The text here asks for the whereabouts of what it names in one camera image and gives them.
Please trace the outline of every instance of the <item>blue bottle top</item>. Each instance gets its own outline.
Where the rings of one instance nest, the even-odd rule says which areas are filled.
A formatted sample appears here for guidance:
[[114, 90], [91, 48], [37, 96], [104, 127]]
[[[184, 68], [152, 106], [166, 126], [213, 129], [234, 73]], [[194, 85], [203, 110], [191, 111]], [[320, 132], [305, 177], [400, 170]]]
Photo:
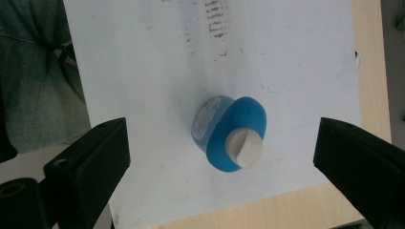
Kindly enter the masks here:
[[217, 96], [198, 111], [192, 128], [196, 144], [208, 161], [224, 172], [248, 167], [263, 151], [266, 111], [251, 97]]

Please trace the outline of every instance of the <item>light wood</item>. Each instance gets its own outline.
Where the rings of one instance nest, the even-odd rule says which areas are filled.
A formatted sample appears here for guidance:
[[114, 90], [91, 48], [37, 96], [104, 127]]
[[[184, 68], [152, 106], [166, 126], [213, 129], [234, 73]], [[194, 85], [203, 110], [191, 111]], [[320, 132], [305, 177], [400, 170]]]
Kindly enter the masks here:
[[[353, 0], [352, 15], [355, 45], [363, 58], [358, 80], [362, 127], [391, 141], [380, 1]], [[147, 229], [325, 229], [362, 218], [325, 183]]]

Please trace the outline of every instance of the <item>bottle label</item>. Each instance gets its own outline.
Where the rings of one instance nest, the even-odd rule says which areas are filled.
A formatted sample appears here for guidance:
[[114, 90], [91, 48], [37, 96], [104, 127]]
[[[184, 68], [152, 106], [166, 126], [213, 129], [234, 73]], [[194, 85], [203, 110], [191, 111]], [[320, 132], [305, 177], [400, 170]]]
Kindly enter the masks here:
[[201, 140], [208, 129], [209, 123], [212, 120], [215, 112], [221, 104], [221, 99], [215, 97], [209, 100], [204, 106], [200, 108], [197, 112], [196, 118], [194, 119], [193, 128], [191, 130], [192, 135], [197, 140]]

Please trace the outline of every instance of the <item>person's leg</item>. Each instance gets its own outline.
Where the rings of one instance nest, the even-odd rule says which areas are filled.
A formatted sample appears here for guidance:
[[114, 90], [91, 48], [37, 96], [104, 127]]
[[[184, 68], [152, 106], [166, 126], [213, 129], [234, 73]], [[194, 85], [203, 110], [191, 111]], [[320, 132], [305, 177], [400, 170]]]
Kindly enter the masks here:
[[18, 153], [90, 129], [77, 67], [53, 50], [71, 39], [61, 1], [0, 1], [0, 85], [7, 134]]

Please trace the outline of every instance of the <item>beige cap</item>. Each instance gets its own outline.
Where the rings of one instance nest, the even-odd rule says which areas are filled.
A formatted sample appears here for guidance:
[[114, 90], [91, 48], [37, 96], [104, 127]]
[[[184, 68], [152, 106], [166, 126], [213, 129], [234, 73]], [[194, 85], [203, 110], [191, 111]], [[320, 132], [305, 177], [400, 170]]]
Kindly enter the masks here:
[[248, 128], [232, 131], [226, 138], [226, 152], [242, 168], [250, 167], [263, 153], [263, 141], [257, 132]]

